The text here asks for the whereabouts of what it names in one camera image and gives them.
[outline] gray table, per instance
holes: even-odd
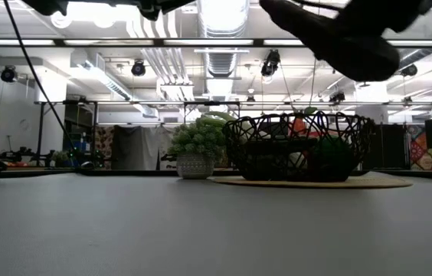
[[[432,180],[411,180],[315,190],[0,179],[0,276],[432,276]]]

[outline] potted plant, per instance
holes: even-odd
[[[54,166],[58,168],[65,168],[70,166],[70,159],[68,153],[64,151],[57,151],[53,153],[51,159],[54,161]]]
[[[223,156],[224,120],[202,117],[175,128],[169,154],[177,156],[177,173],[183,179],[206,179]]]

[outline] white textured pot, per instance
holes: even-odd
[[[197,153],[177,156],[177,173],[183,179],[207,179],[213,174],[214,160]]]

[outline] fruit basket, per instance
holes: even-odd
[[[374,122],[343,113],[241,117],[223,128],[246,180],[341,182],[369,151]]]

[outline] round woven placemat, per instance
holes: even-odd
[[[344,182],[248,181],[242,178],[216,178],[216,183],[238,186],[317,188],[317,189],[387,189],[404,188],[413,184],[402,179],[349,177]]]

